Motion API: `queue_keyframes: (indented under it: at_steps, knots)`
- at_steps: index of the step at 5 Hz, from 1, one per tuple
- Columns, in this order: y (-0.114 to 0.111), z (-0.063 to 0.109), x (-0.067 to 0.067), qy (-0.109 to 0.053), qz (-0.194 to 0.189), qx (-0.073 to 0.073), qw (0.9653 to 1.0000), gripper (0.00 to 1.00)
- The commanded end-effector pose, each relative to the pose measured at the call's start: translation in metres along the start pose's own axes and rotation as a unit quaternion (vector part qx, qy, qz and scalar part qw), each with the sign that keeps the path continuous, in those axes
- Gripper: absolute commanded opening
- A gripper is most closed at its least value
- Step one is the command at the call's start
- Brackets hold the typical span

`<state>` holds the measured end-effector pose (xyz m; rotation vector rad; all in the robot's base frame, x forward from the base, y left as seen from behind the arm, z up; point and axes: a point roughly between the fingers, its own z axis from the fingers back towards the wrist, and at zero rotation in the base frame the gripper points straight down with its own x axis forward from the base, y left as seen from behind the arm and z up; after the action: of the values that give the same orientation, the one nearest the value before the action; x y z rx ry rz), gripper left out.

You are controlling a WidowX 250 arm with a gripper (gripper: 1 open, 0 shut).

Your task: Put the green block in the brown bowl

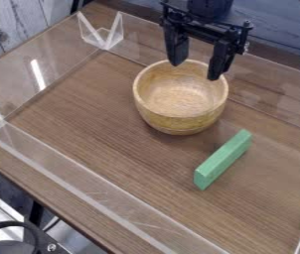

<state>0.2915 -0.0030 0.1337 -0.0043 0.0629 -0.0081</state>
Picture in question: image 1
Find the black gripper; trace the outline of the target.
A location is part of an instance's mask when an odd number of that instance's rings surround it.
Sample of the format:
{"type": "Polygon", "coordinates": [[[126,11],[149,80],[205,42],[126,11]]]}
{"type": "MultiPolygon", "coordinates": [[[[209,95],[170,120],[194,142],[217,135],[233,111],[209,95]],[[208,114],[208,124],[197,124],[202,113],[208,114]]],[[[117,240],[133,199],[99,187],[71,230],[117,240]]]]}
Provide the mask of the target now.
{"type": "Polygon", "coordinates": [[[232,4],[233,0],[161,0],[161,27],[169,62],[178,66],[186,60],[192,38],[212,44],[209,80],[221,78],[234,55],[243,55],[248,48],[253,25],[234,16],[232,4]]]}

